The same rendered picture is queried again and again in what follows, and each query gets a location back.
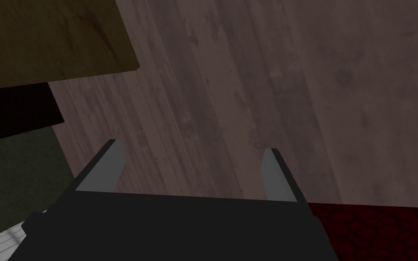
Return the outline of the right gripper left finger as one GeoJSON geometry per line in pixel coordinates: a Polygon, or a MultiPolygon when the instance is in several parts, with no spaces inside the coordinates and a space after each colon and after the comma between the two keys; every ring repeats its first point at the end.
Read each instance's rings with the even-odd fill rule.
{"type": "Polygon", "coordinates": [[[124,169],[124,150],[120,140],[111,139],[80,173],[76,191],[113,193],[124,169]]]}

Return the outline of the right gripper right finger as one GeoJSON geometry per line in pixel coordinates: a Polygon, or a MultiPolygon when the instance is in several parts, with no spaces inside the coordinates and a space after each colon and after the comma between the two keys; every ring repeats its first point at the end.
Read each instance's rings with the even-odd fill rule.
{"type": "Polygon", "coordinates": [[[303,193],[278,149],[265,149],[261,174],[266,200],[306,203],[303,193]]]}

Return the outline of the dark red patterned rug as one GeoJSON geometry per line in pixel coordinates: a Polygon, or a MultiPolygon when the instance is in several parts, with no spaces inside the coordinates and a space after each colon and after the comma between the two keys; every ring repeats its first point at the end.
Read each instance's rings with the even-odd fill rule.
{"type": "Polygon", "coordinates": [[[339,261],[418,261],[418,208],[309,203],[339,261]]]}

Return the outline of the brown wooden table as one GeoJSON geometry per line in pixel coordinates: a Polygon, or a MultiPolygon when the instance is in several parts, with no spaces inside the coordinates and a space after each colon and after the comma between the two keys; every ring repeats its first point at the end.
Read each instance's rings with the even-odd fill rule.
{"type": "Polygon", "coordinates": [[[0,88],[138,68],[115,0],[0,0],[0,88]]]}

